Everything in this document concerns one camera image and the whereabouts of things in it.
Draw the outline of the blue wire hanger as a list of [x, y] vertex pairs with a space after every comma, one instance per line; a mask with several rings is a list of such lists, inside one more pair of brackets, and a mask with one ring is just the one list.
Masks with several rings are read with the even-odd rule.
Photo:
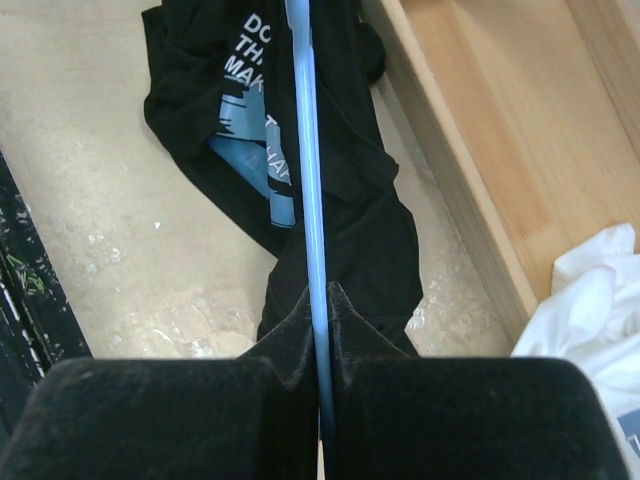
[[285, 8], [287, 22], [292, 33], [308, 288], [319, 385], [320, 425], [323, 446], [329, 449], [336, 443], [336, 425], [331, 377], [311, 3], [305, 0], [287, 1]]

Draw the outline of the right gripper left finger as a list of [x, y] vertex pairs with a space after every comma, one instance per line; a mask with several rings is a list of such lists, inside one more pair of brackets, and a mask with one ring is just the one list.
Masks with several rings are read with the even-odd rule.
[[37, 384], [5, 479], [313, 479], [310, 305], [235, 359], [78, 358]]

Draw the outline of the black t-shirt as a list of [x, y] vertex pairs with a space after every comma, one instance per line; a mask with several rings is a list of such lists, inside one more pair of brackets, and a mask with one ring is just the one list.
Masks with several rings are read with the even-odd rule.
[[[267, 334], [307, 279], [292, 33], [281, 1], [164, 1], [142, 15], [147, 125], [181, 173], [276, 263]], [[384, 46], [353, 1], [311, 5], [326, 271], [356, 311], [407, 354], [423, 296], [414, 218], [394, 182], [371, 84]]]

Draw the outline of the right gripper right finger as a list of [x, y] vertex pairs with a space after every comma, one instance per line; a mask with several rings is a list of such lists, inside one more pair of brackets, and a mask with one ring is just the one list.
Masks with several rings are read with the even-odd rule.
[[332, 479], [626, 479], [598, 396], [549, 357], [418, 357], [328, 288]]

